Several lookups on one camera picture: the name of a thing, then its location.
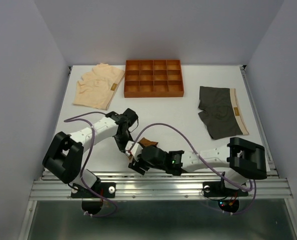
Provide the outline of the brown underwear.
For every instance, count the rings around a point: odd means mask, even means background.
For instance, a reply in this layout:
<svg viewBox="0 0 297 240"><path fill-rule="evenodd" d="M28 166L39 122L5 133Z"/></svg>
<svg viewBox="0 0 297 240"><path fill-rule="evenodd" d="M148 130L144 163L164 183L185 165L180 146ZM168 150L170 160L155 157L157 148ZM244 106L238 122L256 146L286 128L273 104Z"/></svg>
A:
<svg viewBox="0 0 297 240"><path fill-rule="evenodd" d="M148 140L148 139L146 139L144 137L139 142L137 142L137 143L141 144L143 146L143 149L145 147L149 147L149 146L156 146L157 147L158 144L159 144L156 141L150 141L150 140ZM133 160L134 161L138 161L139 160L139 155L136 158L134 158L133 156L127 156L127 157L129 158L130 161L133 161Z"/></svg>

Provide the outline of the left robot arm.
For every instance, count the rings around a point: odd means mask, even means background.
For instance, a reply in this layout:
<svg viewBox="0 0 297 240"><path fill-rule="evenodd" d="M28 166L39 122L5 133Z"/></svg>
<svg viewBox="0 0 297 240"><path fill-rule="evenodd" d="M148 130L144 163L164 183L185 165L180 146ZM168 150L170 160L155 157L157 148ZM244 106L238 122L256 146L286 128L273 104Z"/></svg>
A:
<svg viewBox="0 0 297 240"><path fill-rule="evenodd" d="M88 127L66 134L58 132L46 154L42 165L65 184L76 184L88 197L100 191L101 180L82 166L83 155L92 152L101 141L113 137L120 152L127 153L127 144L133 141L129 128L138 121L135 111L127 108L122 114L114 111L104 114L96 123L83 119L86 114L72 117L66 122L82 121Z"/></svg>

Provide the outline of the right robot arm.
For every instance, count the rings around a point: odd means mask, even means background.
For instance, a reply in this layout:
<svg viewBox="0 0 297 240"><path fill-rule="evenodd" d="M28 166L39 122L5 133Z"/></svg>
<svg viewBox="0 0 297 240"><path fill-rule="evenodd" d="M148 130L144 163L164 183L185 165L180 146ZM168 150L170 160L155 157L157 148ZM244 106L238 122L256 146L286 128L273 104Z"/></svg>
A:
<svg viewBox="0 0 297 240"><path fill-rule="evenodd" d="M125 153L132 159L128 167L141 175L149 169L180 176L202 169L215 171L217 168L224 168L224 172L217 174L219 181L203 184L208 197L247 196L248 180L267 178L265 148L239 137L230 138L227 145L201 152L167 152L155 145L143 146L129 141Z"/></svg>

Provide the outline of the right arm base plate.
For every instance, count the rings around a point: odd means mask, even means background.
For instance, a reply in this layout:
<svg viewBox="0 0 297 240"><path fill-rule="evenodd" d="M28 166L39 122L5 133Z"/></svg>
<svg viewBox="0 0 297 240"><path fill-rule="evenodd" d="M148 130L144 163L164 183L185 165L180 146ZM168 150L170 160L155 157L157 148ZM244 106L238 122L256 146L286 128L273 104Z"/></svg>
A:
<svg viewBox="0 0 297 240"><path fill-rule="evenodd" d="M206 181L202 184L203 195L207 198L247 197L241 189L226 188L223 181Z"/></svg>

